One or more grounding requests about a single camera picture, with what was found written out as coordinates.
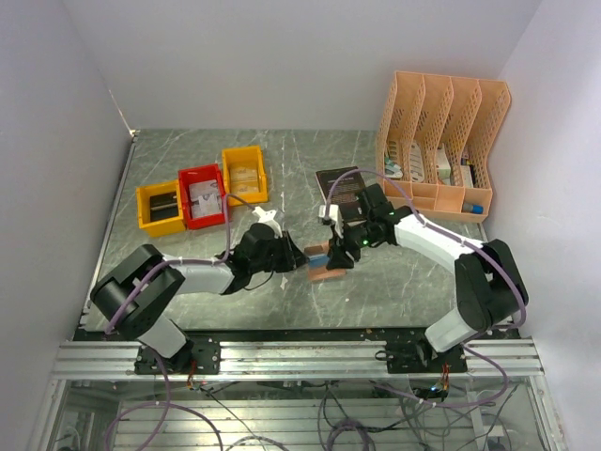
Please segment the marble surface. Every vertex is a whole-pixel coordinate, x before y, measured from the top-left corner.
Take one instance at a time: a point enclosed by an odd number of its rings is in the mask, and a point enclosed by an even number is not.
[[[136,142],[100,277],[137,246],[151,242],[173,256],[210,257],[225,244],[224,225],[151,239],[136,219],[135,188],[175,179],[178,169],[221,163],[222,148],[259,145],[269,177],[270,201],[262,207],[285,212],[284,227],[300,249],[325,241],[330,230],[317,221],[322,204],[315,171],[357,165],[374,167],[374,132],[142,130]],[[366,182],[374,177],[364,176]],[[254,221],[245,207],[233,209],[233,243]],[[439,222],[482,238],[477,225]],[[268,277],[256,274],[250,287]],[[183,329],[280,329],[426,326],[455,304],[450,273],[410,249],[383,245],[362,252],[354,270],[338,280],[312,284],[306,267],[274,274],[263,287],[229,296],[198,293],[174,298],[166,315]],[[85,322],[100,330],[95,306]]]

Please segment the perforated plastic divider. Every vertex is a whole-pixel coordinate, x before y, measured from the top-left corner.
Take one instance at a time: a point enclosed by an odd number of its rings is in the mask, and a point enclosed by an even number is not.
[[[482,222],[492,199],[486,166],[488,153],[510,102],[505,82],[397,72],[378,131],[378,169],[383,169],[383,154],[388,151],[403,168],[400,185],[423,214]],[[424,183],[410,181],[408,152],[414,140],[422,149]],[[436,149],[440,142],[445,145],[454,186],[438,183]],[[473,164],[474,188],[465,187],[461,177],[459,165],[464,148]],[[407,203],[392,186],[383,185],[395,206]],[[464,202],[481,205],[484,214],[462,212]]]

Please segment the black notebook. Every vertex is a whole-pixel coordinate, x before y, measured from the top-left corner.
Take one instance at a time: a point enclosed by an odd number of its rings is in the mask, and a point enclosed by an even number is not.
[[[317,184],[319,185],[319,190],[324,201],[328,197],[328,193],[336,179],[352,169],[357,169],[357,166],[326,169],[316,172]],[[359,172],[346,176],[336,186],[336,191],[331,197],[331,202],[340,208],[343,221],[351,223],[353,221],[365,220],[365,215],[361,211],[359,201],[355,196],[357,192],[364,188],[365,181]]]

